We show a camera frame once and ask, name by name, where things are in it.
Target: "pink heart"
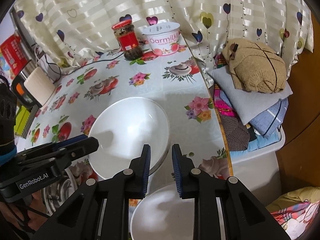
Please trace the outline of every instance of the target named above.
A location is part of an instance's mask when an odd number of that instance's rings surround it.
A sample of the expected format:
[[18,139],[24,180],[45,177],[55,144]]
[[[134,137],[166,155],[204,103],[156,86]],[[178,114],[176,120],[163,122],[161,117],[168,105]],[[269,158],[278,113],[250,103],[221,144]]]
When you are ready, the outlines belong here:
[[150,25],[155,25],[158,23],[158,18],[156,16],[153,16],[153,17],[147,17],[147,22],[150,24]]

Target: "glass jar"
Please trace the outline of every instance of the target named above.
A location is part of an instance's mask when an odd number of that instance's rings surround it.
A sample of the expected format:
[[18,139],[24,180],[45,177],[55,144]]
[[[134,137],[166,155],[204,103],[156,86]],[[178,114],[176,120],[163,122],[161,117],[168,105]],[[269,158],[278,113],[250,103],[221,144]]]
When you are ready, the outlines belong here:
[[136,60],[142,57],[143,52],[134,33],[132,20],[124,20],[113,25],[111,28],[127,60]]

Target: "metal screw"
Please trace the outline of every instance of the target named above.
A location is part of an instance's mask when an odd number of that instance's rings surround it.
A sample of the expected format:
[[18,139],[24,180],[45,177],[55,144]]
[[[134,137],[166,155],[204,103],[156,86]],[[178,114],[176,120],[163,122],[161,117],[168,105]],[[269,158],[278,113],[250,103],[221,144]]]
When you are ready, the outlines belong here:
[[87,179],[87,181],[85,182],[88,186],[92,186],[96,183],[95,179]]
[[229,182],[232,184],[236,184],[238,182],[238,179],[236,177],[230,177]]
[[198,174],[201,173],[201,170],[199,170],[198,168],[193,168],[193,169],[191,170],[191,173],[192,173],[192,174],[195,174],[195,175],[198,175]]
[[124,175],[131,175],[133,173],[133,170],[131,170],[131,169],[125,169],[124,171],[123,171],[123,174]]

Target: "gray pillow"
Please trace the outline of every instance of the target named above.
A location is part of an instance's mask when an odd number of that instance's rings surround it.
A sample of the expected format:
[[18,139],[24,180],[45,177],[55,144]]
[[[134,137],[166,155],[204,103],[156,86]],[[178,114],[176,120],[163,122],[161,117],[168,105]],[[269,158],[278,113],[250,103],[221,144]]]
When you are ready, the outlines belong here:
[[243,124],[247,124],[258,114],[273,106],[279,99],[285,99],[292,95],[292,90],[287,81],[284,90],[279,93],[266,94],[235,89],[227,68],[228,66],[215,69],[212,72],[213,79],[225,92]]

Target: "red jar label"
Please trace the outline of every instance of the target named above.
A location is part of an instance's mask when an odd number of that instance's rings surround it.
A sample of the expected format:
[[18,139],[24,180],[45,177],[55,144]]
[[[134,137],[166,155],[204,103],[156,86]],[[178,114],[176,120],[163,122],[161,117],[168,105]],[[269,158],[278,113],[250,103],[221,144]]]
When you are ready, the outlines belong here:
[[123,51],[134,49],[139,45],[136,34],[134,32],[129,33],[126,36],[119,37],[118,40]]

